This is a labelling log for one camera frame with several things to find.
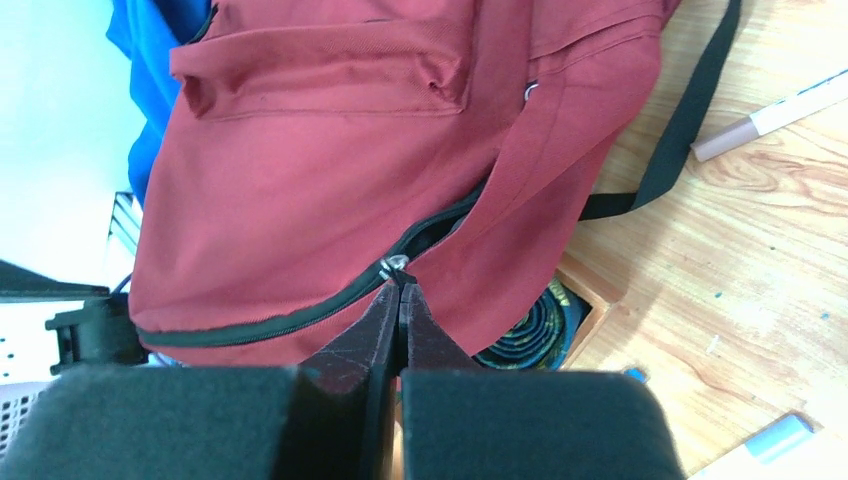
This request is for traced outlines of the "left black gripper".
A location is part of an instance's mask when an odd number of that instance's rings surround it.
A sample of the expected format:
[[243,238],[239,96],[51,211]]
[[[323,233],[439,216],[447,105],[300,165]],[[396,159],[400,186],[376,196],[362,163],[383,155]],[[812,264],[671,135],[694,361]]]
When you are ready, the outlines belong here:
[[128,295],[86,300],[78,310],[57,313],[45,322],[54,332],[58,362],[50,367],[59,375],[80,365],[142,365],[149,351],[140,343],[130,319]]

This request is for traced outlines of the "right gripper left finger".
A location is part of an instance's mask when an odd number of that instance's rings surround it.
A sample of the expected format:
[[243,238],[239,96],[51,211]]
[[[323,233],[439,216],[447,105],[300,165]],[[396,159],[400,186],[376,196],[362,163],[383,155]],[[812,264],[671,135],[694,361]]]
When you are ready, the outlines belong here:
[[39,396],[5,479],[379,479],[390,468],[400,293],[306,361],[80,366]]

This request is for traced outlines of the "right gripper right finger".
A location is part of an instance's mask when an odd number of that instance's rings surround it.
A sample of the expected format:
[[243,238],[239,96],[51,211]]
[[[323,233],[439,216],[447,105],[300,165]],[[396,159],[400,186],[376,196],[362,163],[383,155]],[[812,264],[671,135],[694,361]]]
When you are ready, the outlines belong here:
[[407,285],[398,321],[409,479],[680,479],[655,396],[621,373],[477,365]]

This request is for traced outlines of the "red backpack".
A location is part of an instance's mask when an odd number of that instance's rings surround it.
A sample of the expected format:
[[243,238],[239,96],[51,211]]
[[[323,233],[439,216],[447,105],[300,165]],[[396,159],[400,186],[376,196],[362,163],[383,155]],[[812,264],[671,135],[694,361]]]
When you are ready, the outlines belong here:
[[595,193],[650,96],[674,1],[218,1],[173,48],[129,294],[186,364],[298,362],[396,271],[478,353],[524,317],[581,220],[667,193],[730,1],[639,188]]

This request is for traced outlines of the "white marker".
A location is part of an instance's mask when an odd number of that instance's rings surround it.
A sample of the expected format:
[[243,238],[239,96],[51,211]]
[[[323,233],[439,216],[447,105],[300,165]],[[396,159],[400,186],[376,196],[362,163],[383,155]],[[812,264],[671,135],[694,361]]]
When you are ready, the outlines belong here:
[[697,161],[705,162],[846,99],[847,70],[843,69],[696,140],[691,151]]

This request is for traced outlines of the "wooden compartment tray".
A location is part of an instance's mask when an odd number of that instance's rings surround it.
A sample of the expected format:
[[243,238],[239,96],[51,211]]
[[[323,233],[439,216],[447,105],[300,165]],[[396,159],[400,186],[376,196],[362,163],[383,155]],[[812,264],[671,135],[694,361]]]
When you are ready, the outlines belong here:
[[624,294],[601,274],[569,253],[564,253],[557,267],[557,279],[576,298],[580,308],[577,327],[561,369],[571,369],[590,340],[598,333]]

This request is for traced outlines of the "blue cloth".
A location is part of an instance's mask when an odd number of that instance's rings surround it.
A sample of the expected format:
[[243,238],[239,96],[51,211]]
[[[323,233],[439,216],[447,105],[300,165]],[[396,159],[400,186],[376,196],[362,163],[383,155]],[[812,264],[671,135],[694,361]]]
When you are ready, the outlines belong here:
[[118,0],[112,6],[106,37],[130,62],[130,98],[145,119],[128,153],[129,184],[144,204],[180,88],[170,73],[170,53],[205,35],[217,5],[204,0]]

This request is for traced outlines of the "blue capped marker left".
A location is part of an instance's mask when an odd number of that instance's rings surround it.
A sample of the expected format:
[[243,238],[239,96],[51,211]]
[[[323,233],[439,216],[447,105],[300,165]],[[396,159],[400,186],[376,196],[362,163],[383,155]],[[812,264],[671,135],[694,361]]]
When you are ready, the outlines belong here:
[[[847,385],[836,396],[822,397],[827,405],[842,411],[837,417],[847,422]],[[752,433],[687,479],[847,479],[847,437],[839,428],[815,426],[797,410],[787,411]],[[684,479],[682,470],[671,465],[647,476],[624,479]]]

